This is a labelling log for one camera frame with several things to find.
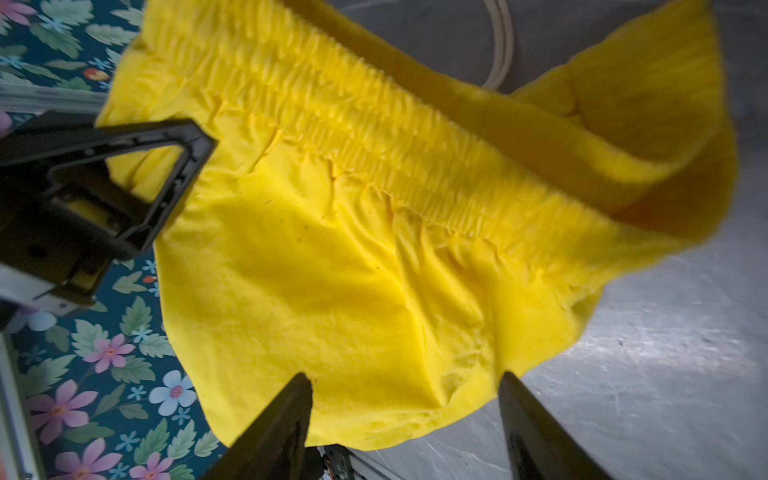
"marble floor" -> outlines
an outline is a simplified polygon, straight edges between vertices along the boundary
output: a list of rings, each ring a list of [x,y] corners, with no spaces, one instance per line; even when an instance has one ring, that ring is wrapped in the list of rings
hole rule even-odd
[[[482,0],[331,0],[435,70],[482,83]],[[509,0],[512,91],[657,0]],[[768,478],[768,2],[715,0],[742,154],[723,229],[705,247],[611,284],[582,340],[524,378],[620,480]],[[408,480],[509,480],[496,402],[367,458]]]

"black mechanical device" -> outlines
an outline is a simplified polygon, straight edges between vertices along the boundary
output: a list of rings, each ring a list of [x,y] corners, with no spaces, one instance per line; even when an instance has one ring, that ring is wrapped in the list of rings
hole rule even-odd
[[[21,305],[58,315],[90,306],[112,260],[151,246],[216,147],[193,121],[93,122],[48,112],[0,141],[2,328]],[[181,154],[151,203],[110,181],[105,159],[174,145]],[[510,372],[499,400],[517,480],[610,478]],[[323,466],[333,480],[399,478],[340,445],[324,458],[305,449],[311,410],[312,384],[299,373],[203,479],[318,480]]]

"beige cord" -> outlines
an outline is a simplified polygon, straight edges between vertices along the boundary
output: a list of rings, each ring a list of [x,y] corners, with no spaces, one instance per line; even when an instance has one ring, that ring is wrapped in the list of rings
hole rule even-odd
[[[483,88],[498,90],[507,78],[515,53],[515,27],[507,0],[483,0],[491,16],[493,64]]]

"orange flower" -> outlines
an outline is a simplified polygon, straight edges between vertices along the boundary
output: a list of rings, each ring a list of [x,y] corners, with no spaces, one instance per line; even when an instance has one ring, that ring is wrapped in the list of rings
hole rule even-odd
[[[106,71],[98,70],[97,68],[86,68],[83,70],[83,75],[88,80],[93,81],[106,81],[109,79],[109,74]]]

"ruffled fabric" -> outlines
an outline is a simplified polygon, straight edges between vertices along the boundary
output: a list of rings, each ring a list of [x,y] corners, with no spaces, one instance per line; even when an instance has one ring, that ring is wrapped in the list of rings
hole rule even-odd
[[[233,442],[299,371],[308,444],[459,420],[581,335],[601,288],[707,238],[737,175],[717,33],[676,0],[504,96],[314,0],[150,1],[99,124],[216,152],[155,248],[168,336]],[[145,199],[175,156],[110,162]]]

